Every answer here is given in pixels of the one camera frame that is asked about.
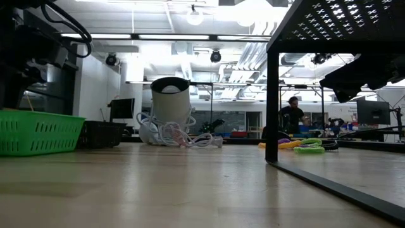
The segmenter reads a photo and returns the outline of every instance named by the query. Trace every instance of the black monitor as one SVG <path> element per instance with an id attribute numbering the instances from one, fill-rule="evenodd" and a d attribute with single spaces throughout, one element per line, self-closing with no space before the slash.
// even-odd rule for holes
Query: black monitor
<path id="1" fill-rule="evenodd" d="M 388 102 L 357 100 L 359 124 L 391 124 Z"/>
<path id="2" fill-rule="evenodd" d="M 133 118 L 134 117 L 135 98 L 116 99 L 110 103 L 111 113 L 110 122 L 115 118 Z"/>

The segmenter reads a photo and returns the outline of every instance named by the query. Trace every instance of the man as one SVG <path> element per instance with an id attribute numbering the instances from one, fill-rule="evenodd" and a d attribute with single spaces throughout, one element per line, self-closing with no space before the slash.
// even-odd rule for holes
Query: man
<path id="1" fill-rule="evenodd" d="M 298 108 L 298 98 L 297 97 L 291 97 L 289 99 L 289 104 L 290 106 L 286 106 L 280 110 L 281 115 L 284 117 L 286 115 L 289 116 L 289 123 L 290 126 L 287 129 L 287 133 L 289 134 L 299 134 L 299 127 L 298 123 L 299 121 L 302 121 L 302 123 L 305 126 L 309 126 L 309 120 L 307 117 L 304 116 L 304 112 Z"/>

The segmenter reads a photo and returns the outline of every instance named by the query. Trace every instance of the perforated metal panel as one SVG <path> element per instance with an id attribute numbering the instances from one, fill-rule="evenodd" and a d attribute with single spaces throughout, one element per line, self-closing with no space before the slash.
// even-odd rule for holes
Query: perforated metal panel
<path id="1" fill-rule="evenodd" d="M 404 0 L 302 1 L 283 40 L 403 41 Z"/>

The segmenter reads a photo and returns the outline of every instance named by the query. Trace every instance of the wooden floor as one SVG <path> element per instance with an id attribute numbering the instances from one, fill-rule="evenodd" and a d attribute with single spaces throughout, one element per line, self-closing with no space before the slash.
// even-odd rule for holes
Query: wooden floor
<path id="1" fill-rule="evenodd" d="M 405 154 L 350 148 L 324 155 L 278 154 L 283 163 L 405 207 Z"/>
<path id="2" fill-rule="evenodd" d="M 392 227 L 267 165 L 257 146 L 0 158 L 6 228 Z"/>

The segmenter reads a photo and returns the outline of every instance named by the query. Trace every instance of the green plastic basket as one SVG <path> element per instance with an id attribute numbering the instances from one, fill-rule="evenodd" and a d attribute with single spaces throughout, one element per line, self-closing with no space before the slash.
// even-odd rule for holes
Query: green plastic basket
<path id="1" fill-rule="evenodd" d="M 36 111 L 0 111 L 0 155 L 73 151 L 84 120 Z"/>

